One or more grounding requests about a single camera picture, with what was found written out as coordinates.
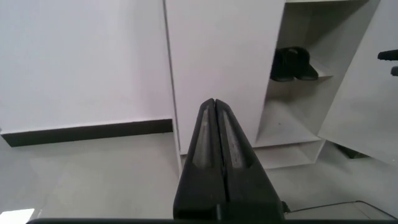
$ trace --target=open cabinet door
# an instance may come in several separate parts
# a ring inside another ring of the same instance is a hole
[[[398,61],[378,60],[398,49],[398,1],[381,1],[318,135],[398,165]]]

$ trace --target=white cabinet panel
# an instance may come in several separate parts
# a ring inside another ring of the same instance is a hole
[[[283,8],[281,0],[166,1],[181,154],[209,98],[229,104],[255,143]]]
[[[381,1],[349,66],[319,136],[398,164],[398,62],[378,60],[398,49],[398,1]]]

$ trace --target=black shoe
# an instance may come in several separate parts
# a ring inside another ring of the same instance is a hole
[[[276,82],[291,82],[294,80],[294,74],[289,71],[286,65],[284,51],[277,49],[274,55],[274,62],[272,63],[270,78]]]
[[[318,72],[310,65],[310,54],[302,47],[287,47],[283,51],[288,70],[298,80],[318,80]]]

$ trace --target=cabinet shelf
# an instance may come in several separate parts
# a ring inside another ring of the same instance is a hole
[[[262,149],[254,149],[254,152],[264,169],[298,166],[315,162],[301,150],[300,144],[264,147]]]
[[[320,140],[280,100],[267,100],[262,112],[257,141],[253,147],[276,146]]]
[[[354,1],[354,0],[286,0],[286,3],[300,3],[300,2],[334,2],[334,1]]]
[[[318,72],[319,77],[332,77],[333,72],[324,64],[320,63],[317,59],[310,59],[311,66]]]

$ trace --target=white cabinet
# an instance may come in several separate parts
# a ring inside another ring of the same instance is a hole
[[[281,0],[166,1],[180,151],[188,152],[199,106],[232,107],[253,142],[271,70]]]
[[[166,1],[180,154],[209,98],[231,106],[266,169],[314,163],[326,139],[384,161],[398,154],[398,78],[377,60],[398,49],[397,3],[378,5]],[[289,46],[310,52],[318,80],[269,80],[275,48]]]

